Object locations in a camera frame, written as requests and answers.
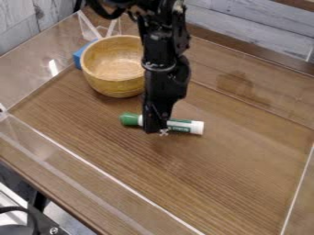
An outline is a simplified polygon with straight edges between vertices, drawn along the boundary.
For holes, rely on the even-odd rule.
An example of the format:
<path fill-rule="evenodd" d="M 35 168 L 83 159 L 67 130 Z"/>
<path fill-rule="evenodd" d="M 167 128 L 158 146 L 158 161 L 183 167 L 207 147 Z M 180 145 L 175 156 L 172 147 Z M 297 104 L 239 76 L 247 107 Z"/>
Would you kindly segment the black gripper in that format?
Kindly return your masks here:
<path fill-rule="evenodd" d="M 144 68 L 143 130 L 151 134 L 168 128 L 172 105 L 187 96 L 191 69 L 184 55 L 176 58 L 175 64 L 168 69 L 159 69 L 146 58 L 142 58 L 142 67 Z"/>

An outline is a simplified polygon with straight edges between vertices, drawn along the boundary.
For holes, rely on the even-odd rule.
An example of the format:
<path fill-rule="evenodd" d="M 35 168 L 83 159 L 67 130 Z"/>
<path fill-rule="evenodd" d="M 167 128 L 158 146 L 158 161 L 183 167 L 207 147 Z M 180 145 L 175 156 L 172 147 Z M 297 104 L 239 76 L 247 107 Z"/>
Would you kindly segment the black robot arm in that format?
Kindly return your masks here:
<path fill-rule="evenodd" d="M 114 20 L 123 14 L 136 22 L 142 39 L 144 90 L 142 127 L 166 132 L 175 103 L 187 96 L 191 69 L 184 0 L 85 0 L 96 14 Z"/>

